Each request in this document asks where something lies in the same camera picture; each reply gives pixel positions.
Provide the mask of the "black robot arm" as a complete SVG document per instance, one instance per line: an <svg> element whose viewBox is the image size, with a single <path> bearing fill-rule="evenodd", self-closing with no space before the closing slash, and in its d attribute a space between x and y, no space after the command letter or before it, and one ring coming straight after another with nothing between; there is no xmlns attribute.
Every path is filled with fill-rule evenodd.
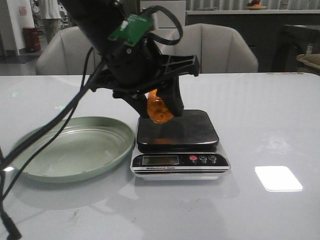
<svg viewBox="0 0 320 240"><path fill-rule="evenodd" d="M90 78L92 91L111 89L114 98L125 100L147 119L146 93L156 90L173 116L183 114L179 76L197 76L200 64L195 55L165 55L158 48L158 43L176 45L179 39L152 33L151 14L163 12L183 34L182 25L169 10L154 5L138 13L126 0L64 0L62 5L101 55Z"/></svg>

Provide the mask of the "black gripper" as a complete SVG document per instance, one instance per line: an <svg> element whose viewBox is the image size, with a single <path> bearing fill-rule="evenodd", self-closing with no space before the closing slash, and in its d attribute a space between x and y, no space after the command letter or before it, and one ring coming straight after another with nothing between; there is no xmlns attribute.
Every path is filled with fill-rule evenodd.
<svg viewBox="0 0 320 240"><path fill-rule="evenodd" d="M90 42L101 54L101 63L94 71L90 89L113 90L114 99L122 99L143 119L149 119L145 93L157 89L174 117L184 111L179 85L182 75L198 76L200 64L196 55L162 54L151 39L143 38L136 46L122 42L91 38Z"/></svg>

